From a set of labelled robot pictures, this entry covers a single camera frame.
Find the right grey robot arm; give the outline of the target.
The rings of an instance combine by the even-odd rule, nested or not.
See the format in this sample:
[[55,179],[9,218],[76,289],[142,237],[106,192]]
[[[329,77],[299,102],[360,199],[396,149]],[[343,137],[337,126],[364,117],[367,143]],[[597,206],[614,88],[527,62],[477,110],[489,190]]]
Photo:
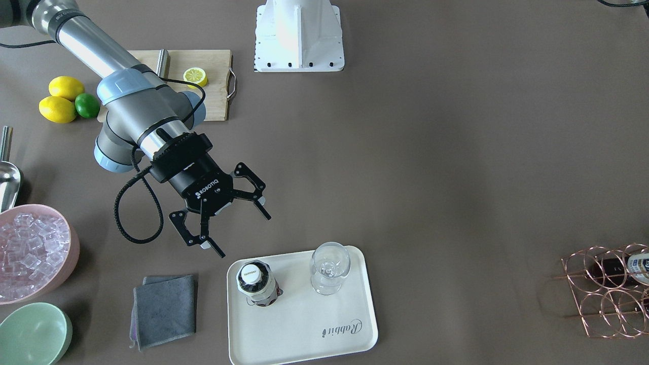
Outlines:
[[223,250],[209,236],[211,217],[234,200],[252,202],[265,210],[266,184],[243,162],[224,172],[209,155],[212,143],[195,127],[204,120],[205,94],[175,92],[171,79],[158,76],[148,65],[101,30],[74,1],[2,1],[2,27],[28,26],[66,48],[98,76],[97,96],[107,109],[107,120],[95,141],[97,163],[108,171],[136,175],[120,190],[114,217],[120,233],[130,242],[144,244],[125,231],[120,202],[125,192],[147,175],[170,183],[185,207],[169,218],[187,246]]

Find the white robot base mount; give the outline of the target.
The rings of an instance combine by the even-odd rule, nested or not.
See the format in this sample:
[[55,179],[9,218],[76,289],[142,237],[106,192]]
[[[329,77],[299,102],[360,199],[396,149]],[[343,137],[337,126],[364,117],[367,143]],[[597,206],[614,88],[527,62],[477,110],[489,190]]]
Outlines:
[[337,72],[345,67],[339,7],[266,1],[257,7],[255,72]]

